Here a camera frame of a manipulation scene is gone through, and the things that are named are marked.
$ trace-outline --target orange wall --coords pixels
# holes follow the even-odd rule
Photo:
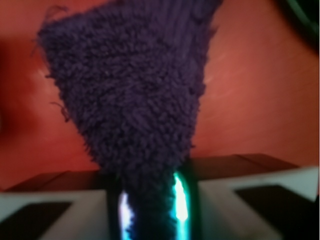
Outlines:
[[[82,11],[103,0],[0,1],[0,189],[33,175],[97,166],[39,53],[30,57],[45,11]],[[193,156],[265,153],[298,165],[319,162],[319,55],[273,0],[224,0],[213,22]]]

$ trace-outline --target white surface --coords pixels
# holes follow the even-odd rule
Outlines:
[[[104,190],[1,193],[0,221],[30,203],[65,201],[72,202],[72,205],[50,226],[40,240],[110,239],[107,195]]]
[[[317,196],[318,167],[200,181],[203,240],[279,240],[282,236],[234,192],[236,189],[281,185],[311,201]]]

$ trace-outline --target red wall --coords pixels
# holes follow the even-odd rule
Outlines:
[[[45,11],[103,0],[0,1],[0,189],[38,173],[89,170],[75,126],[31,42]],[[319,164],[319,55],[273,0],[224,0],[213,22],[193,156],[265,153]]]

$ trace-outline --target black surface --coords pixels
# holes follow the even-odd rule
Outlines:
[[[107,216],[110,219],[109,229],[112,240],[121,239],[121,230],[118,215],[119,196],[122,191],[120,179],[115,175],[98,174],[95,189],[106,189],[107,191]]]
[[[274,0],[292,27],[319,53],[319,0]]]
[[[243,188],[235,192],[282,233],[285,240],[319,239],[316,203],[280,185]]]
[[[32,203],[0,222],[0,240],[36,240],[71,205],[71,202]]]

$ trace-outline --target purple towel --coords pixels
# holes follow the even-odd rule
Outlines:
[[[117,0],[45,22],[38,33],[92,159],[121,176],[133,240],[175,237],[173,172],[192,147],[220,3]]]

